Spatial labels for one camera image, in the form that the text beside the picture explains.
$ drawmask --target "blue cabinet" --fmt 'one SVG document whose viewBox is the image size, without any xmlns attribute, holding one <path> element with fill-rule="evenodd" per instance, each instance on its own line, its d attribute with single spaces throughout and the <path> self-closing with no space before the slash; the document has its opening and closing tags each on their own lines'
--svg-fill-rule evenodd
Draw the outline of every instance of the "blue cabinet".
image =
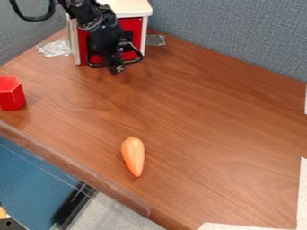
<svg viewBox="0 0 307 230">
<path fill-rule="evenodd" d="M 0 137 L 0 202 L 30 230 L 47 230 L 80 182 Z"/>
</svg>

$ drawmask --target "floor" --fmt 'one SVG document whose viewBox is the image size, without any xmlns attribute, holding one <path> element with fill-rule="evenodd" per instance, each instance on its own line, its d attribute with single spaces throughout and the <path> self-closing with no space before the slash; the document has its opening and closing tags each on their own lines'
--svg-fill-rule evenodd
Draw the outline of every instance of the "floor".
<svg viewBox="0 0 307 230">
<path fill-rule="evenodd" d="M 163 230 L 116 200 L 97 193 L 67 230 Z"/>
</svg>

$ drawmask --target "gray fabric wall panel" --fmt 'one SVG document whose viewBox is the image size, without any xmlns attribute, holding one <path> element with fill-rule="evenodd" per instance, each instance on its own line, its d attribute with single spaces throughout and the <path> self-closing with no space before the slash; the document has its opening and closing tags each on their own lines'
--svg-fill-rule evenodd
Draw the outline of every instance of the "gray fabric wall panel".
<svg viewBox="0 0 307 230">
<path fill-rule="evenodd" d="M 24 15 L 38 16 L 48 9 L 49 0 L 17 0 Z M 8 0 L 0 1 L 0 66 L 38 44 L 65 26 L 61 7 L 45 22 L 25 22 L 13 11 Z"/>
<path fill-rule="evenodd" d="M 152 0 L 150 25 L 307 81 L 307 1 Z"/>
</svg>

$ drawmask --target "wooden table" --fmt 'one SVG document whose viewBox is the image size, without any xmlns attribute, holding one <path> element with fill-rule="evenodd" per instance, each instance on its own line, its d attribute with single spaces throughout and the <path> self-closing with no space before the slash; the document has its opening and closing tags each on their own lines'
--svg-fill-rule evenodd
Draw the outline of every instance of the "wooden table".
<svg viewBox="0 0 307 230">
<path fill-rule="evenodd" d="M 0 111 L 3 136 L 95 188 L 132 192 L 157 223 L 295 228 L 304 83 L 171 36 L 116 77 L 37 48 L 0 75 L 20 77 L 28 99 Z M 145 142 L 139 179 L 119 152 L 129 136 Z"/>
</svg>

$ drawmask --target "red block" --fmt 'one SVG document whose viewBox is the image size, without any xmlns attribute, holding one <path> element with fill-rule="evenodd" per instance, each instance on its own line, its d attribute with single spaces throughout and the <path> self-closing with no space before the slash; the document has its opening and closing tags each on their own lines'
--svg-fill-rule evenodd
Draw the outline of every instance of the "red block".
<svg viewBox="0 0 307 230">
<path fill-rule="evenodd" d="M 0 106 L 4 111 L 19 110 L 26 103 L 22 84 L 15 76 L 0 76 Z"/>
</svg>

